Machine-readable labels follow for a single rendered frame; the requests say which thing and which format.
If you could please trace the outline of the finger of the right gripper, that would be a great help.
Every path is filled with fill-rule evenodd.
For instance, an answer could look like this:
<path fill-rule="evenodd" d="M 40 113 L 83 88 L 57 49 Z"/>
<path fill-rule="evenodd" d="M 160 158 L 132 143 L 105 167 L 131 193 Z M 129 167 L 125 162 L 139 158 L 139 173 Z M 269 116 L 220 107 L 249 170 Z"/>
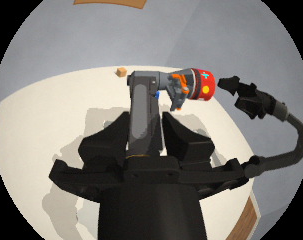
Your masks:
<path fill-rule="evenodd" d="M 262 111 L 263 100 L 259 96 L 255 97 L 238 97 L 235 107 L 247 113 L 251 120 L 254 120 L 259 112 Z"/>
<path fill-rule="evenodd" d="M 238 76 L 228 77 L 228 79 L 219 79 L 218 87 L 226 89 L 226 91 L 230 92 L 231 95 L 234 96 L 235 92 L 238 91 L 239 80 Z"/>

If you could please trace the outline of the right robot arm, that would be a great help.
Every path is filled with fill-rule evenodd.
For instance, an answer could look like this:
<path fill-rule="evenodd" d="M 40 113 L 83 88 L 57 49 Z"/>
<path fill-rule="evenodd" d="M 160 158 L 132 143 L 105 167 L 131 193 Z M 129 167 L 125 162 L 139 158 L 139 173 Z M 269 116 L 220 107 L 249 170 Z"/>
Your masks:
<path fill-rule="evenodd" d="M 286 103 L 280 103 L 280 101 L 274 99 L 274 97 L 272 97 L 271 95 L 267 95 L 266 92 L 262 92 L 262 95 L 263 108 L 264 111 L 267 112 L 267 115 L 275 116 L 276 119 L 279 119 L 280 121 L 282 121 L 282 123 L 283 121 L 287 120 L 288 123 L 292 125 L 292 127 L 298 129 L 298 143 L 296 143 L 294 151 L 282 153 L 282 155 L 276 155 L 271 157 L 256 155 L 251 156 L 250 160 L 244 161 L 243 164 L 240 164 L 242 165 L 243 171 L 244 173 L 246 173 L 246 176 L 244 176 L 243 179 L 240 179 L 240 181 L 238 181 L 238 183 L 236 183 L 234 187 L 230 188 L 230 191 L 231 189 L 242 187 L 242 185 L 247 184 L 248 180 L 252 179 L 252 177 L 260 176 L 264 171 L 272 171 L 272 169 L 290 167 L 290 165 L 299 163 L 299 161 L 303 159 L 302 121 L 296 119 L 294 115 L 291 115 L 291 113 L 288 112 Z M 300 147 L 300 145 L 302 145 L 302 147 Z"/>

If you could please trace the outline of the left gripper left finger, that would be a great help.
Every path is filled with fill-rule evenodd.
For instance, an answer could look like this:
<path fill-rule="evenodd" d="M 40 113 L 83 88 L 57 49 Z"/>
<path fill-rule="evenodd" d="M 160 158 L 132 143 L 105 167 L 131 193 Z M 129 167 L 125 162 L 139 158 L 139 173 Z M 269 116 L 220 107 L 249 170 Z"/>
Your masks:
<path fill-rule="evenodd" d="M 94 135 L 83 137 L 78 148 L 84 173 L 123 171 L 128 143 L 130 111 Z"/>

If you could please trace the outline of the grey hose nozzle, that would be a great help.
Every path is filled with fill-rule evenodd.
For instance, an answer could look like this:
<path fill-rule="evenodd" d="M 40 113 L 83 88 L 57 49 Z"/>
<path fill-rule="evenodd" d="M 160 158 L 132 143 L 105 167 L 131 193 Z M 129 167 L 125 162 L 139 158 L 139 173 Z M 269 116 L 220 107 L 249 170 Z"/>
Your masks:
<path fill-rule="evenodd" d="M 170 73 L 134 71 L 127 75 L 127 87 L 130 87 L 131 107 L 126 157 L 160 156 L 166 145 L 158 91 L 167 91 L 170 96 L 170 112 L 180 111 L 186 99 L 210 100 L 215 92 L 215 79 L 211 72 L 195 68 Z"/>

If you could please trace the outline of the small tan cube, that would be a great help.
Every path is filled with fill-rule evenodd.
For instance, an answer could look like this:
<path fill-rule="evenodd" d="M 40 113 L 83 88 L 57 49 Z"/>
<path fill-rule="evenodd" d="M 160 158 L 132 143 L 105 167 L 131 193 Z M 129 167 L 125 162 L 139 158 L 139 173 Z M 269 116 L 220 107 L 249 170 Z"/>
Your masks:
<path fill-rule="evenodd" d="M 126 76 L 126 73 L 127 73 L 127 69 L 124 69 L 124 68 L 116 69 L 116 75 L 118 75 L 119 77 Z"/>

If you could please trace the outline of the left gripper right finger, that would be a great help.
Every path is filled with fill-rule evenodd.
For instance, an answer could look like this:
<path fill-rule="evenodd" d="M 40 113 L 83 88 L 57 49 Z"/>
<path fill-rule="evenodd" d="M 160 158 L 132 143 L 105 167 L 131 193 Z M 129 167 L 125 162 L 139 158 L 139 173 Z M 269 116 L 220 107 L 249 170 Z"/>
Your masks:
<path fill-rule="evenodd" d="M 184 127 L 168 112 L 162 113 L 162 127 L 167 156 L 176 157 L 180 169 L 211 171 L 210 157 L 215 149 L 211 137 Z"/>

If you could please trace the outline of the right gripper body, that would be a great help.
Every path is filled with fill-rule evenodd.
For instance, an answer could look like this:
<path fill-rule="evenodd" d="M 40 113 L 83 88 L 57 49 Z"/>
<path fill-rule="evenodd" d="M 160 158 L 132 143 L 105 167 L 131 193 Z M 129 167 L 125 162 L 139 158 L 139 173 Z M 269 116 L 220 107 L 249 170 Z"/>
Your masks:
<path fill-rule="evenodd" d="M 263 100 L 263 95 L 262 92 L 258 91 L 258 89 L 256 89 L 256 85 L 254 83 L 251 83 L 251 85 L 247 85 L 247 84 L 243 84 L 243 83 L 239 83 L 239 87 L 238 87 L 238 95 L 239 96 L 246 96 L 246 97 L 254 97 L 254 96 L 259 96 L 260 99 Z M 264 116 L 266 116 L 266 111 L 264 111 L 264 108 L 262 107 L 262 111 L 259 112 L 259 119 L 263 119 Z"/>

